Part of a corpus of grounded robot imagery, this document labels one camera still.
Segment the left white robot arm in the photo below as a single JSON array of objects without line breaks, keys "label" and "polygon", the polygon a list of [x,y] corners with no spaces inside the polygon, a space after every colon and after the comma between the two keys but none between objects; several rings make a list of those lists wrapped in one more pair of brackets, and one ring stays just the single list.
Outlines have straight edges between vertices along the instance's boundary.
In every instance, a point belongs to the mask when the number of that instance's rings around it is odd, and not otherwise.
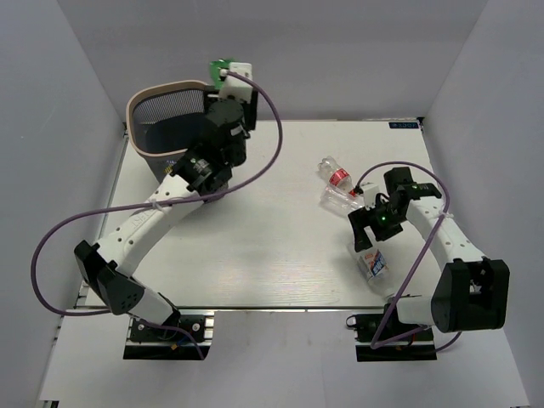
[{"label": "left white robot arm", "polygon": [[131,142],[148,159],[160,185],[146,208],[94,244],[82,241],[74,250],[83,279],[112,314],[149,322],[162,339],[178,333],[180,313],[174,304],[133,275],[173,226],[224,196],[233,168],[247,158],[257,103],[254,89],[243,100],[185,82],[134,106],[127,120]]}]

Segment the green bottle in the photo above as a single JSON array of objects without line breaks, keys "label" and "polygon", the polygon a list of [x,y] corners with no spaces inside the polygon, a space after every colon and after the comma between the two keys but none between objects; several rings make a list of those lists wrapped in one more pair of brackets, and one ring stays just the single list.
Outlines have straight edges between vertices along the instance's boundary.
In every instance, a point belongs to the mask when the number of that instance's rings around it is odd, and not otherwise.
[{"label": "green bottle", "polygon": [[216,59],[209,64],[209,75],[216,89],[220,89],[223,86],[232,62],[232,59]]}]

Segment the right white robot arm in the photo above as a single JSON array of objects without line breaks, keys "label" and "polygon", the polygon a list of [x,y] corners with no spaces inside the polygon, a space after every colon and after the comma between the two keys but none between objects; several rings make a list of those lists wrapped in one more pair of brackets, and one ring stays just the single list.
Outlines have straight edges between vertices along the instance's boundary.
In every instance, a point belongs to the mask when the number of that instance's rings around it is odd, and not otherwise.
[{"label": "right white robot arm", "polygon": [[[504,326],[510,271],[501,259],[488,258],[463,233],[449,212],[451,196],[445,184],[435,178],[418,183],[408,161],[390,162],[384,175],[387,193],[372,191],[358,183],[365,206],[348,215],[354,234],[351,252],[369,282],[388,300],[382,320],[371,340],[376,349],[387,344],[382,337],[401,339],[429,327],[443,333],[496,330]],[[401,233],[411,224],[424,240],[407,276],[398,289],[386,278],[386,264],[375,247]],[[441,271],[430,296],[405,295],[426,253],[432,253]]]}]

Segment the red label clear bottle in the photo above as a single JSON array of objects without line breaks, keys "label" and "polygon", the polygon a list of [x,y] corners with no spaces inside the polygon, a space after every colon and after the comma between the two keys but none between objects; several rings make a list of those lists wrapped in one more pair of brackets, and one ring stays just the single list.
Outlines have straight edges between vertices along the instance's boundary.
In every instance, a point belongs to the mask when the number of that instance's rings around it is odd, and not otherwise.
[{"label": "red label clear bottle", "polygon": [[318,164],[318,175],[326,182],[322,197],[354,199],[354,183],[350,174],[331,156],[327,156]]}]

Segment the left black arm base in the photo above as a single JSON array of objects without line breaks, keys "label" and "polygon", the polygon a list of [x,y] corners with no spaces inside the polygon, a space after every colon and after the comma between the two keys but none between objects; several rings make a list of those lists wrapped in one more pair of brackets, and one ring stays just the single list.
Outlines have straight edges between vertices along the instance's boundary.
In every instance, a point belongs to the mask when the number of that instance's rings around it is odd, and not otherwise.
[{"label": "left black arm base", "polygon": [[200,361],[207,357],[213,340],[214,312],[205,309],[181,309],[178,326],[198,343],[199,350],[182,332],[148,327],[140,320],[129,321],[123,359]]}]

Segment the white blue label bottle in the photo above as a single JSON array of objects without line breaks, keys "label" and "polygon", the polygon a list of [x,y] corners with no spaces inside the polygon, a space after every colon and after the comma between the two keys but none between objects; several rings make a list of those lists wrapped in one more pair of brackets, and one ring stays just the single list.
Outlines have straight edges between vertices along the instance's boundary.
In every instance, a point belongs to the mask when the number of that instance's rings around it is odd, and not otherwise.
[{"label": "white blue label bottle", "polygon": [[377,247],[356,252],[354,246],[348,245],[348,252],[374,293],[382,298],[391,298],[396,293],[393,274]]}]

